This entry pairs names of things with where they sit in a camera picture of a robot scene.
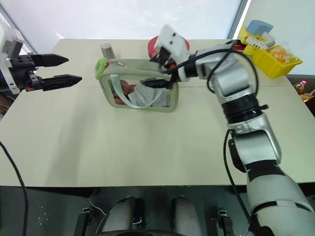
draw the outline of fabric strap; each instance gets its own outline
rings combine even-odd
[[[113,88],[114,88],[114,91],[115,93],[117,94],[117,96],[128,106],[132,107],[132,108],[137,108],[137,109],[140,109],[140,108],[145,108],[145,107],[149,107],[152,105],[152,103],[154,103],[160,96],[161,94],[163,93],[163,91],[165,90],[164,88],[156,88],[156,94],[155,94],[155,97],[154,99],[147,103],[146,105],[144,106],[136,106],[134,105],[132,102],[130,102],[126,96],[124,95],[124,92],[123,92],[123,88],[122,88],[122,84],[120,83],[120,79],[119,79],[119,75],[110,75],[110,79],[112,81],[112,85],[113,85]]]

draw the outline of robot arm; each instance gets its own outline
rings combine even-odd
[[[185,82],[190,77],[207,79],[230,46],[218,45],[188,56],[183,38],[164,26],[156,48],[159,54],[154,60],[160,68],[167,67],[170,62],[179,67],[190,61],[178,70],[165,71],[174,77],[172,82]],[[156,82],[145,83],[157,87]],[[248,177],[250,230],[257,236],[314,235],[314,210],[299,186],[280,169],[280,146],[258,104],[251,76],[234,53],[216,67],[212,84],[232,136],[228,144],[233,164]]]
[[[81,77],[73,75],[59,75],[47,79],[36,76],[36,67],[57,66],[69,60],[55,54],[19,55],[22,46],[21,33],[1,22],[0,92],[10,90],[13,94],[18,94],[22,89],[60,89],[82,80]]]

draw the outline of blue sponge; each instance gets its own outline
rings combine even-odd
[[[246,31],[252,34],[262,35],[264,32],[269,33],[272,28],[273,26],[271,24],[263,21],[252,20],[247,26]]]

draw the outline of table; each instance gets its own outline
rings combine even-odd
[[[104,42],[118,58],[148,58],[147,40],[62,39],[53,53],[70,61],[37,74],[83,80],[71,88],[22,92],[0,122],[0,140],[26,186],[229,185],[222,159],[226,121],[205,82],[181,83],[171,113],[114,108],[94,78]],[[192,51],[224,42],[189,40]],[[270,107],[265,112],[282,148],[281,167],[297,182],[315,181],[313,115],[286,77],[271,80],[258,72],[258,99]],[[229,157],[228,163],[235,183],[246,184]],[[0,185],[19,185],[2,151]]]

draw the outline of yellow basket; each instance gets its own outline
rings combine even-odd
[[[282,64],[272,55],[270,55],[268,51],[258,49],[252,54],[252,61],[271,79],[277,78],[282,75],[287,75],[295,67],[295,65],[301,64],[303,62],[298,58],[294,62]]]

